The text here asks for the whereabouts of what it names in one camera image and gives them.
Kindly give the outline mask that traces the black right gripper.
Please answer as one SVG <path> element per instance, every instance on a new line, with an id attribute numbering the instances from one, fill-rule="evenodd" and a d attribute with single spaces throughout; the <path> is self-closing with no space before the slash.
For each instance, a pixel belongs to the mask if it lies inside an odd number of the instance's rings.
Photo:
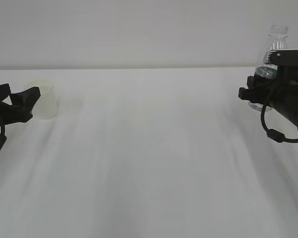
<path id="1" fill-rule="evenodd" d="M 249 76 L 246 85 L 239 88 L 238 97 L 262 104 L 262 117 L 268 106 L 285 117 L 298 117 L 298 66 L 279 66 L 272 79 Z"/>

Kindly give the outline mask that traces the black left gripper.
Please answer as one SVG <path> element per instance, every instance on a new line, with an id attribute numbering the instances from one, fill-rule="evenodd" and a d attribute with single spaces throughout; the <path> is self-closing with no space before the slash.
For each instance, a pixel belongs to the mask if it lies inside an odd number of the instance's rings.
<path id="1" fill-rule="evenodd" d="M 11 93 L 8 83 L 0 85 L 0 129 L 5 124 L 26 123 L 32 119 L 32 110 L 41 94 L 38 87 L 31 87 L 19 93 Z M 4 102 L 10 98 L 11 104 Z"/>

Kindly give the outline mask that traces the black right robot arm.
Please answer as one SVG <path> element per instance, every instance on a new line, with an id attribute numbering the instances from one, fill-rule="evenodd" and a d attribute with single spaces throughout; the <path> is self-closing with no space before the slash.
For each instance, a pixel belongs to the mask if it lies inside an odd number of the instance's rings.
<path id="1" fill-rule="evenodd" d="M 298 143 L 298 138 L 287 138 L 283 133 L 268 128 L 265 122 L 266 108 L 270 107 L 298 129 L 298 66 L 278 66 L 275 79 L 249 76 L 247 88 L 240 87 L 238 97 L 262 105 L 260 120 L 270 139 L 278 143 Z"/>

